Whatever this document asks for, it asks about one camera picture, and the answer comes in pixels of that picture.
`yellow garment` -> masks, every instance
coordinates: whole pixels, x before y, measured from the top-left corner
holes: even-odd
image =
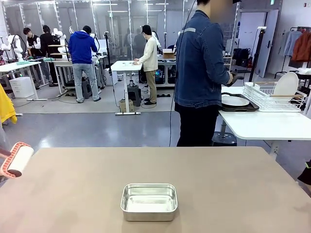
[[[14,124],[17,122],[16,112],[13,107],[13,103],[4,92],[4,89],[1,86],[1,84],[0,84],[0,117],[1,123],[5,122],[9,118]]]

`denim jacket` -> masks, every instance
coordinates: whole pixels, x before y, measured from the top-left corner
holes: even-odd
[[[223,47],[219,24],[196,10],[177,40],[176,103],[195,108],[221,105],[221,84],[229,81]]]

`man in beige shirt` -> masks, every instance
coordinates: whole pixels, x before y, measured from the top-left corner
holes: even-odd
[[[156,104],[156,70],[157,70],[157,55],[156,55],[156,40],[152,37],[151,28],[149,25],[142,26],[142,35],[148,40],[144,55],[141,58],[134,59],[134,65],[144,64],[147,83],[150,87],[150,98],[145,99],[145,105]]]

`metal container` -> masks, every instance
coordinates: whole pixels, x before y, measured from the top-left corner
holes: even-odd
[[[175,187],[168,183],[128,184],[123,190],[121,209],[127,221],[172,221],[177,210]]]

